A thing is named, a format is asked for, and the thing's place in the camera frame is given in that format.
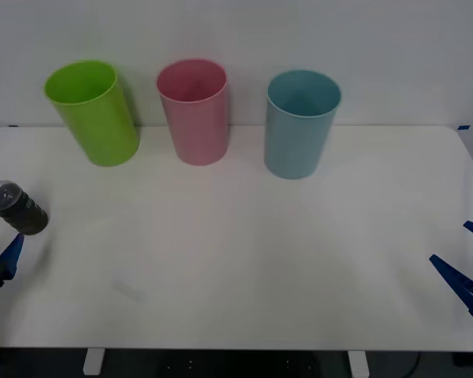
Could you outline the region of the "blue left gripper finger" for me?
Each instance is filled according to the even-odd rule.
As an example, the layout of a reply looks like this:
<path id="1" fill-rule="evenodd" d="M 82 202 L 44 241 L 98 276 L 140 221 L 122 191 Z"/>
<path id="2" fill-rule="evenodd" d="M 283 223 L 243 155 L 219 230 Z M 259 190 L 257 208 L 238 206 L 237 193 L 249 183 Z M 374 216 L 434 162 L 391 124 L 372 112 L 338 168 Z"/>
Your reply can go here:
<path id="1" fill-rule="evenodd" d="M 12 280 L 17 272 L 17 263 L 24 244 L 24 235 L 19 233 L 0 254 L 0 287 Z"/>

